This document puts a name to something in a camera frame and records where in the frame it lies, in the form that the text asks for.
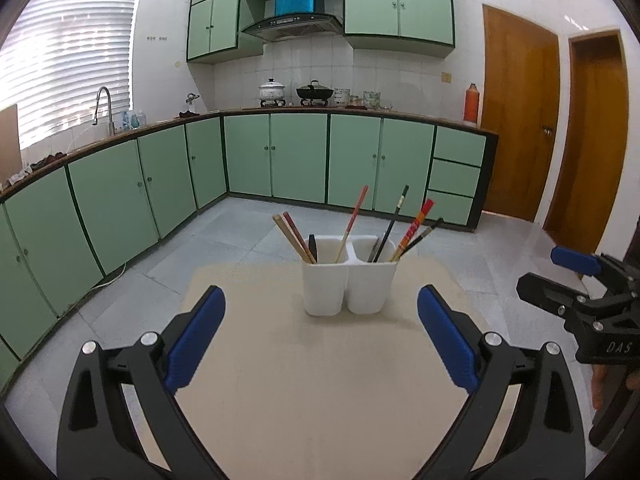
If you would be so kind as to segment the person right hand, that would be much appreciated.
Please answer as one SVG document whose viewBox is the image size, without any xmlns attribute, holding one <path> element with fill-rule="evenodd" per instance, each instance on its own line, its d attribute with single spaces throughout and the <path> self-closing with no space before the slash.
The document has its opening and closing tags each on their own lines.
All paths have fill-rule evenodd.
<svg viewBox="0 0 640 480">
<path fill-rule="evenodd" d="M 621 365 L 593 364 L 590 382 L 592 407 L 599 411 L 610 402 L 622 384 L 629 391 L 639 390 L 639 369 L 630 372 Z"/>
</svg>

